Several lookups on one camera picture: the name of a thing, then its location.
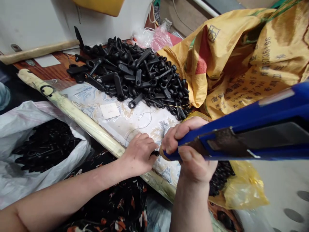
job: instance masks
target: white paper label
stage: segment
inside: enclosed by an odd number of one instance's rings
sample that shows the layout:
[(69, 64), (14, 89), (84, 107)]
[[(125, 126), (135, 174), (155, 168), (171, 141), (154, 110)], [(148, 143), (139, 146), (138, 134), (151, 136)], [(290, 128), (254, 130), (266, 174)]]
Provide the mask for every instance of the white paper label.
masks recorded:
[(120, 115), (116, 103), (101, 105), (100, 108), (104, 119), (109, 119)]
[(57, 64), (61, 64), (52, 54), (34, 58), (34, 60), (42, 67), (49, 67)]

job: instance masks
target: metal hammer head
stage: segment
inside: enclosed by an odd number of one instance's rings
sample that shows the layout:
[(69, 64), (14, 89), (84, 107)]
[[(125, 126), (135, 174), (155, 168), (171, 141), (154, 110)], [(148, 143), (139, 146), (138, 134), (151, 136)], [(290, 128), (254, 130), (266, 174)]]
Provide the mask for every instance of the metal hammer head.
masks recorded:
[(79, 30), (77, 29), (77, 27), (74, 26), (74, 29), (75, 29), (75, 34), (76, 34), (76, 38), (79, 40), (80, 42), (80, 49), (83, 50), (84, 48), (84, 42), (83, 42), (83, 39), (81, 38), (81, 35), (80, 35), (80, 32)]

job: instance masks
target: yellow object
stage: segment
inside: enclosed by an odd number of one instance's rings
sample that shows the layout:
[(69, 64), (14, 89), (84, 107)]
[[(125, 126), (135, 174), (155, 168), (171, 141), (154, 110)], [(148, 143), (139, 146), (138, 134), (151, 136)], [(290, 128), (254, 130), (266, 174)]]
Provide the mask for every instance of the yellow object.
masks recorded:
[(125, 0), (73, 0), (77, 5), (103, 14), (118, 17)]
[[(212, 121), (211, 118), (198, 111), (190, 114), (184, 121), (195, 116), (208, 122)], [(209, 196), (209, 201), (226, 209), (254, 209), (268, 205), (269, 201), (264, 194), (263, 181), (251, 162), (231, 160), (230, 163), (236, 175), (228, 178), (219, 196)]]
[(158, 53), (187, 79), (191, 104), (217, 119), (309, 76), (308, 18), (306, 0), (235, 10)]

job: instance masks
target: white plastic bag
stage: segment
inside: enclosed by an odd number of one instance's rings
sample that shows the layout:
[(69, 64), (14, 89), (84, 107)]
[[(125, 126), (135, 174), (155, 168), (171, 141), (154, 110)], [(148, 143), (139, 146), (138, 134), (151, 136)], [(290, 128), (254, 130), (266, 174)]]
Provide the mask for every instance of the white plastic bag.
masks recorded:
[(166, 23), (153, 30), (152, 28), (139, 28), (133, 33), (133, 41), (142, 48), (151, 48), (157, 52), (165, 46), (173, 47), (171, 38), (168, 35)]
[[(67, 159), (44, 173), (21, 171), (12, 150), (29, 138), (33, 127), (55, 118), (67, 123), (74, 137), (82, 141)], [(0, 131), (0, 209), (64, 179), (90, 151), (89, 135), (48, 101), (27, 101), (1, 115)]]

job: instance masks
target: string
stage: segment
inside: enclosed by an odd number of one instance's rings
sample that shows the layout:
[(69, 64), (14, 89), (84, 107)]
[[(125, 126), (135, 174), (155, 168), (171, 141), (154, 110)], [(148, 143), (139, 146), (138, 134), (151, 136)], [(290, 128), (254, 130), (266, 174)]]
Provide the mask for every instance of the string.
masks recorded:
[(186, 109), (186, 108), (188, 108), (188, 107), (183, 108), (182, 106), (174, 106), (174, 105), (168, 105), (168, 106), (178, 107), (178, 108), (182, 108), (182, 109)]

